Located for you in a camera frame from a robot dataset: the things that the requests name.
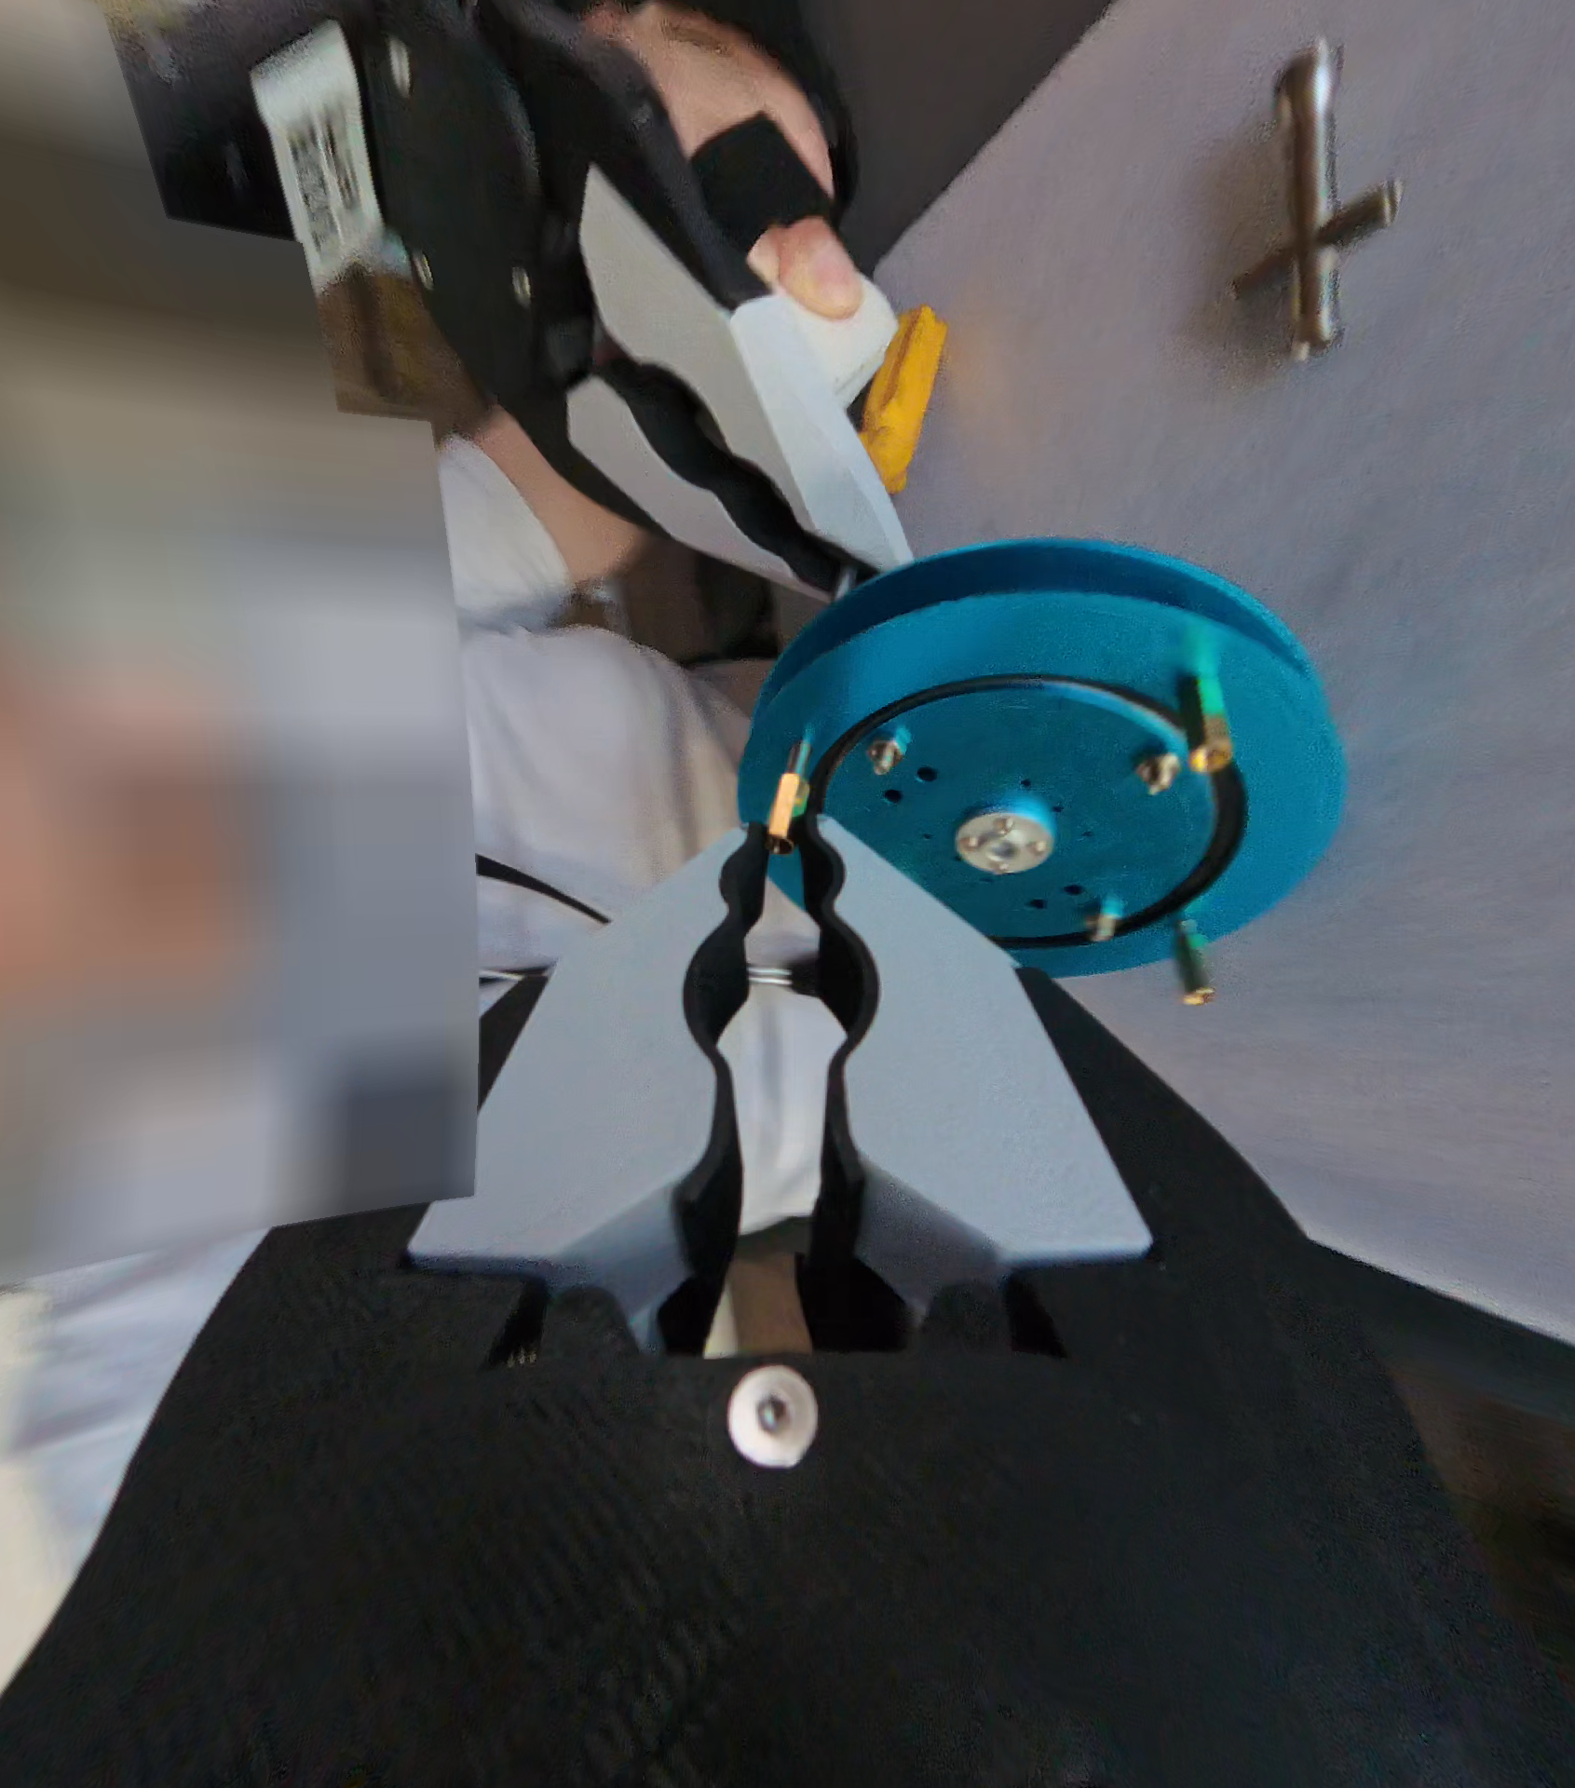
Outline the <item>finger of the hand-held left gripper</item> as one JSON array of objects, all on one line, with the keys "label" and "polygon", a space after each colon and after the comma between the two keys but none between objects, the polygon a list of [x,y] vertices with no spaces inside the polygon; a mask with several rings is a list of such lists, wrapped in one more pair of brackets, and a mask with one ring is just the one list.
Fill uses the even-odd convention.
[{"label": "finger of the hand-held left gripper", "polygon": [[823,317],[775,289],[723,306],[598,168],[585,179],[580,250],[598,323],[622,353],[593,379],[680,382],[727,449],[838,548],[851,436],[818,356]]},{"label": "finger of the hand-held left gripper", "polygon": [[797,522],[678,381],[589,377],[570,394],[567,418],[576,455],[676,544],[822,602],[855,585],[855,561]]}]

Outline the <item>white foam sheet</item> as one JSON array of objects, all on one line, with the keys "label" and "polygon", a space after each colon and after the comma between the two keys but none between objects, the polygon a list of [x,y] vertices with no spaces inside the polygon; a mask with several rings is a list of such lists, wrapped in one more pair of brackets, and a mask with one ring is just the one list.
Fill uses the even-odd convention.
[{"label": "white foam sheet", "polygon": [[[1231,282],[1285,232],[1281,68],[1343,53],[1343,338]],[[922,552],[1218,571],[1321,669],[1330,857],[1216,950],[1080,986],[1319,1239],[1575,1343],[1575,4],[1114,4],[889,256],[950,325]]]}]

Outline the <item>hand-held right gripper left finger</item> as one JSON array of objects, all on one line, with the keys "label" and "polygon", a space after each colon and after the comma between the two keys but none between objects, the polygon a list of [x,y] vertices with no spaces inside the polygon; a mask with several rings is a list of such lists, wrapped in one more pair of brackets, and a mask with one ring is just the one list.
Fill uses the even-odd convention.
[{"label": "hand-held right gripper left finger", "polygon": [[608,1293],[650,1353],[704,1353],[743,1207],[721,1040],[751,995],[760,829],[721,839],[557,963],[479,1120],[477,1189],[410,1263]]}]

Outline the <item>metal socket wrench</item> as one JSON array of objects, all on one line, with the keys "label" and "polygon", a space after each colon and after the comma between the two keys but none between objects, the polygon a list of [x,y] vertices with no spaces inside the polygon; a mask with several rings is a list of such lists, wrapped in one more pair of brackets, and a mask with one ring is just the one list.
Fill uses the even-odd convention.
[{"label": "metal socket wrench", "polygon": [[1274,84],[1274,125],[1283,157],[1285,232],[1231,295],[1246,302],[1272,291],[1287,299],[1289,354],[1308,364],[1343,338],[1341,259],[1388,230],[1401,211],[1402,185],[1389,178],[1343,202],[1335,174],[1335,97],[1343,53],[1326,38],[1293,56]]}]

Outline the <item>person's left forearm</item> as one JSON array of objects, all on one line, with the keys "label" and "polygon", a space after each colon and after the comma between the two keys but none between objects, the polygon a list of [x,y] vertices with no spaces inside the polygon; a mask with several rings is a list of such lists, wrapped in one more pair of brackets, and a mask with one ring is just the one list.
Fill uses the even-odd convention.
[{"label": "person's left forearm", "polygon": [[581,494],[507,410],[488,414],[470,438],[527,503],[572,585],[621,578],[641,559],[647,530]]}]

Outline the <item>yellow handled screwdriver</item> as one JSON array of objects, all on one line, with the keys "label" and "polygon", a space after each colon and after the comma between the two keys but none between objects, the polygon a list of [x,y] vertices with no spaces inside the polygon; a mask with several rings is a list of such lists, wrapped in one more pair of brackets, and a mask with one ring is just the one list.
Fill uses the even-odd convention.
[{"label": "yellow handled screwdriver", "polygon": [[851,444],[840,448],[850,489],[833,541],[855,578],[911,563],[896,500],[904,494],[933,408],[948,327],[930,306],[898,312],[870,280],[846,319],[818,321],[818,356]]}]

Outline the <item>blue round base plate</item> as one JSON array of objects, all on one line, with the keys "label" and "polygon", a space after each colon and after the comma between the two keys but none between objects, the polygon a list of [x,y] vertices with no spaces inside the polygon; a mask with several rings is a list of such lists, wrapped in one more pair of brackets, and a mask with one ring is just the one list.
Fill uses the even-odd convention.
[{"label": "blue round base plate", "polygon": [[[1235,764],[1188,764],[1213,671]],[[783,651],[738,777],[764,824],[809,738],[831,818],[1021,967],[1133,973],[1283,902],[1328,854],[1347,762],[1319,673],[1248,593],[1106,543],[958,548],[876,576]]]}]

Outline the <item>person's left hand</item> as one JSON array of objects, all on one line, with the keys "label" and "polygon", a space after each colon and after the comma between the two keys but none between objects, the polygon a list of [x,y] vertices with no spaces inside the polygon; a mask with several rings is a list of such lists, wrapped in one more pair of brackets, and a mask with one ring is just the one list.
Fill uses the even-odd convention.
[{"label": "person's left hand", "polygon": [[[753,36],[688,4],[593,4],[583,25],[641,66],[689,163],[766,120],[822,196],[837,198],[833,148],[814,101]],[[864,282],[825,217],[773,222],[745,241],[745,256],[758,280],[810,315],[846,321],[863,304]]]}]

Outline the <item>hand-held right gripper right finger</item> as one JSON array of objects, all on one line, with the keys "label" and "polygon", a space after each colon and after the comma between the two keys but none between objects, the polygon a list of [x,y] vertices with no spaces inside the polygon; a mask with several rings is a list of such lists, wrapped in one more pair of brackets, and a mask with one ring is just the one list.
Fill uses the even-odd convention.
[{"label": "hand-held right gripper right finger", "polygon": [[892,1351],[958,1288],[1144,1260],[1153,1232],[1023,973],[829,816],[799,829],[816,995],[842,1032],[799,1302]]}]

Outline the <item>dark grey desk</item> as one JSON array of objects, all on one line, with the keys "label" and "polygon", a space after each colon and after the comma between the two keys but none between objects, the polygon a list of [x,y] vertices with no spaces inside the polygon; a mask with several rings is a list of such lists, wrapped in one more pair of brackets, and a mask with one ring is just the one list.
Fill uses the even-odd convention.
[{"label": "dark grey desk", "polygon": [[1106,2],[809,2],[859,148],[844,241],[872,274]]}]

